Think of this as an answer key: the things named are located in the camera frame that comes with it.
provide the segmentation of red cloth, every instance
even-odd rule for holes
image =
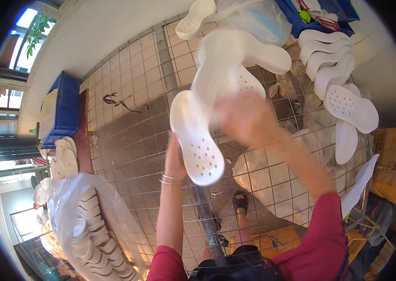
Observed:
[[[287,281],[343,279],[348,264],[347,236],[336,192],[323,194],[316,201],[302,244],[275,256],[272,261]],[[157,247],[147,278],[147,281],[154,280],[187,280],[181,257],[172,248]]]

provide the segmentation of black sandal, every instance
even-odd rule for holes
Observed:
[[[243,195],[243,199],[237,199],[237,196]],[[235,212],[237,212],[238,208],[244,208],[245,213],[248,212],[248,197],[246,196],[246,193],[243,191],[237,191],[234,194],[234,206],[235,206]]]

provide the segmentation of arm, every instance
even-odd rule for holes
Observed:
[[[243,144],[261,147],[272,143],[266,147],[268,152],[287,162],[314,201],[322,194],[337,191],[326,169],[277,124],[273,108],[257,94],[244,93],[235,99],[220,101],[215,109],[222,129]]]
[[[161,202],[156,224],[157,246],[168,246],[182,256],[183,221],[181,183],[187,172],[182,150],[174,133],[170,133],[165,159],[166,177],[162,177]]]

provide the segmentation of green cloth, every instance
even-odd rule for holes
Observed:
[[[310,22],[310,14],[307,11],[298,10],[298,13],[304,23]]]

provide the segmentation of yellow plastic crate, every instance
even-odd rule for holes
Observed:
[[[258,235],[251,235],[255,245],[260,249],[260,254],[268,259],[294,249],[301,245],[301,240],[291,226],[269,231]],[[235,238],[231,239],[231,253],[235,251]]]
[[[369,190],[396,204],[396,128],[378,129],[371,136],[379,158]]]
[[[366,238],[364,238],[360,233],[355,229],[351,229],[348,233],[346,233],[348,240],[348,248],[347,251],[349,253],[349,264],[356,258],[363,245],[366,243]]]

